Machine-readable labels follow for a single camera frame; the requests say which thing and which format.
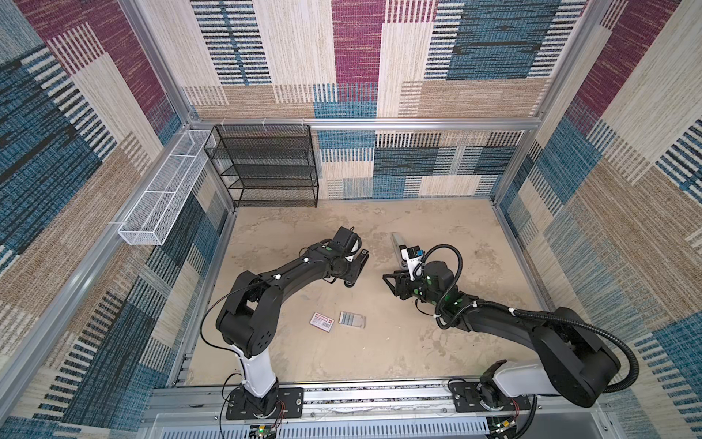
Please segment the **white staples tray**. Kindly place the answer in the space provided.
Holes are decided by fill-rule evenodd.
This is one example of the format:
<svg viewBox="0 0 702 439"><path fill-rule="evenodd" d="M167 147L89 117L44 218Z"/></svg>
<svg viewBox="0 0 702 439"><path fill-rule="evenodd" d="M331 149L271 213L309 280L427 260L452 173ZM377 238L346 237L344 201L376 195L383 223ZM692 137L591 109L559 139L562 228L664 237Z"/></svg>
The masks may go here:
<svg viewBox="0 0 702 439"><path fill-rule="evenodd" d="M364 329L366 327L366 318L360 314L342 311L340 313L338 323L343 326Z"/></svg>

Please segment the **red staples box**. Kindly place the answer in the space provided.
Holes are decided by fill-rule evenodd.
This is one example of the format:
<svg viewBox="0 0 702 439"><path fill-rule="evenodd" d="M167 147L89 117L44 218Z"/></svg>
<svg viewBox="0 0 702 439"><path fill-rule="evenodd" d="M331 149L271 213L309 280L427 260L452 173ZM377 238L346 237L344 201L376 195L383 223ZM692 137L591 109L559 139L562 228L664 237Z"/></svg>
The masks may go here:
<svg viewBox="0 0 702 439"><path fill-rule="evenodd" d="M334 323L335 321L333 318L329 318L328 316L317 312L313 314L310 320L311 326L315 327L316 329L323 330L326 333L329 333L332 330Z"/></svg>

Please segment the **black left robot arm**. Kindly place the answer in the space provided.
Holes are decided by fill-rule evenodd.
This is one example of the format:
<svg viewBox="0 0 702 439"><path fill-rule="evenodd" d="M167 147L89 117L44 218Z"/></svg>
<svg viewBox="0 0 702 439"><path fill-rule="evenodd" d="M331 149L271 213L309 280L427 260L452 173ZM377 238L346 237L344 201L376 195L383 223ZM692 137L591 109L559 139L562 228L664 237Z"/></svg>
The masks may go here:
<svg viewBox="0 0 702 439"><path fill-rule="evenodd" d="M227 348L239 357L243 386L235 398L257 415L280 407L280 382L272 370L269 346L276 334L283 303L316 281L341 280L351 288L369 252L352 229L341 227L331 239L313 243L298 257L269 272L240 274L215 320Z"/></svg>

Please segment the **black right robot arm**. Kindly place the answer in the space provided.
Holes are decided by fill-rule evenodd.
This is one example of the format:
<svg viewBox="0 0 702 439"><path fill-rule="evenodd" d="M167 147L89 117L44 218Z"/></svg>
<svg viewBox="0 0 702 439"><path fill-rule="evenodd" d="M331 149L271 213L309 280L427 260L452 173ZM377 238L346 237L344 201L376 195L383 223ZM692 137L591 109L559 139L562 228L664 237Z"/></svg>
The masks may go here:
<svg viewBox="0 0 702 439"><path fill-rule="evenodd" d="M517 396L560 396L591 407L612 387L621 363L604 343L601 329L572 310L531 312L461 292L443 262L417 276L396 271L382 277L394 296L433 305L442 329L483 333L517 343L537 354L533 361L499 360L481 376L484 404L499 408Z"/></svg>

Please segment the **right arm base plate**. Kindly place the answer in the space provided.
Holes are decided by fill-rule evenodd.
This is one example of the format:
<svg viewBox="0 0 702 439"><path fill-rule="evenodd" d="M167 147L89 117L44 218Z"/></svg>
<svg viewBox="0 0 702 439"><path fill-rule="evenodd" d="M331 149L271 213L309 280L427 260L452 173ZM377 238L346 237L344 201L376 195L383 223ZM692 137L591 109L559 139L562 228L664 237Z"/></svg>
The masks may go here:
<svg viewBox="0 0 702 439"><path fill-rule="evenodd" d="M507 397L493 384L451 379L447 382L447 388L458 413L526 413L532 408L530 398Z"/></svg>

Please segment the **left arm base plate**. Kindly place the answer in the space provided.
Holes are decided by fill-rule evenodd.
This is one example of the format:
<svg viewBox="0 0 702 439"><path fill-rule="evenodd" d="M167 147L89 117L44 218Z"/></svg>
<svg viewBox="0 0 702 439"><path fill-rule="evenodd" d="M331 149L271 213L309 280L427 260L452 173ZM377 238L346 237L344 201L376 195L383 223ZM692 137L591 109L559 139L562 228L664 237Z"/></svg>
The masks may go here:
<svg viewBox="0 0 702 439"><path fill-rule="evenodd" d="M274 386L261 398L243 388L234 389L227 397L225 418L227 421L253 420L254 418L283 419L302 417L305 390L302 387Z"/></svg>

